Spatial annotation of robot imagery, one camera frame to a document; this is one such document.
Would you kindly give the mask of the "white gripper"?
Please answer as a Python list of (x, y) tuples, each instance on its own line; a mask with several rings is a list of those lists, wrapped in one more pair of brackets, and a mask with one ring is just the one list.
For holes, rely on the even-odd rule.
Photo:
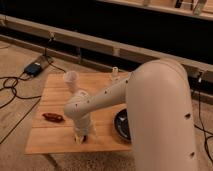
[[(86, 115), (80, 119), (74, 120), (74, 130), (75, 130), (75, 141), (77, 144), (82, 144), (82, 137), (87, 136), (91, 132), (92, 120), (90, 115)], [(96, 141), (96, 135), (90, 133), (88, 135), (89, 141)]]

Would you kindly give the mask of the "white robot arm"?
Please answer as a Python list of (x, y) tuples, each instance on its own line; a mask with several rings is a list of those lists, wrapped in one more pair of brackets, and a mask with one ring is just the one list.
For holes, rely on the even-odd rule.
[(88, 113), (121, 103), (127, 109), (136, 171), (198, 171), (191, 93), (180, 63), (146, 62), (94, 96), (70, 99), (64, 114), (83, 133)]

